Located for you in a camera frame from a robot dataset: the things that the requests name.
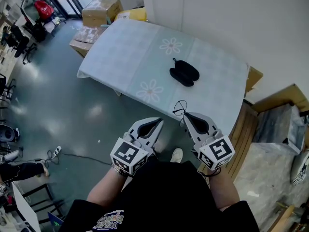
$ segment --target black and white marker cube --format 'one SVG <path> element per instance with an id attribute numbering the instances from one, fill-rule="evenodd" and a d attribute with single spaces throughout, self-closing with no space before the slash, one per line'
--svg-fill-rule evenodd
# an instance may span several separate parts
<path id="1" fill-rule="evenodd" d="M 111 158 L 114 165 L 129 174 L 134 174 L 137 169 L 147 162 L 148 152 L 122 138 L 118 138 L 112 149 Z"/>
<path id="2" fill-rule="evenodd" d="M 227 164 L 235 150 L 228 136 L 221 137 L 198 150 L 198 159 L 210 170 L 215 170 Z"/>

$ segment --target red backpack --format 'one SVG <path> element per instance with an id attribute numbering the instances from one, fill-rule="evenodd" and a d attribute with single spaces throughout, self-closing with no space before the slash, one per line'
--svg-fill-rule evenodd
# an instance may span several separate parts
<path id="1" fill-rule="evenodd" d="M 47 20 L 52 16 L 54 12 L 53 7 L 48 5 L 47 2 L 42 0 L 35 1 L 34 7 L 37 9 L 39 16 L 42 20 Z"/>

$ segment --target forearm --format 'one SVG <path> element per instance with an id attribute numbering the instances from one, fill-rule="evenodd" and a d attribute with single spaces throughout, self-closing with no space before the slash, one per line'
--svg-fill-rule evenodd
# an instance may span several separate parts
<path id="1" fill-rule="evenodd" d="M 103 179 L 92 188 L 87 201 L 107 207 L 121 192 L 125 182 L 126 176 L 116 173 L 115 170 L 111 168 Z"/>
<path id="2" fill-rule="evenodd" d="M 228 176 L 225 167 L 221 172 L 209 178 L 211 193 L 218 209 L 227 208 L 240 201 L 233 181 Z"/>

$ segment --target white power strip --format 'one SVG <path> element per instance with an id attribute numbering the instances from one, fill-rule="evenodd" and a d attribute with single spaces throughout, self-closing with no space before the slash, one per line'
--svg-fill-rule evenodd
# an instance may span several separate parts
<path id="1" fill-rule="evenodd" d="M 61 146 L 58 146 L 57 149 L 54 151 L 54 157 L 56 157 L 61 151 Z"/>

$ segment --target flower pattern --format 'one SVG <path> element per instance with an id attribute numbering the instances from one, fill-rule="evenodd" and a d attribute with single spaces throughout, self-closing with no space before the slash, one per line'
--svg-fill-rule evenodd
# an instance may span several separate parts
<path id="1" fill-rule="evenodd" d="M 167 39 L 163 39 L 162 42 L 164 44 L 160 45 L 160 49 L 165 50 L 166 54 L 171 54 L 172 51 L 174 51 L 175 53 L 180 53 L 180 49 L 179 47 L 181 47 L 183 44 L 181 42 L 176 42 L 176 38 L 173 37 L 171 38 L 171 40 L 167 40 Z"/>
<path id="2" fill-rule="evenodd" d="M 163 92 L 163 87 L 156 87 L 156 80 L 151 80 L 149 85 L 146 82 L 141 82 L 142 90 L 136 92 L 136 96 L 143 99 L 144 102 L 150 101 L 160 102 L 159 93 Z"/>

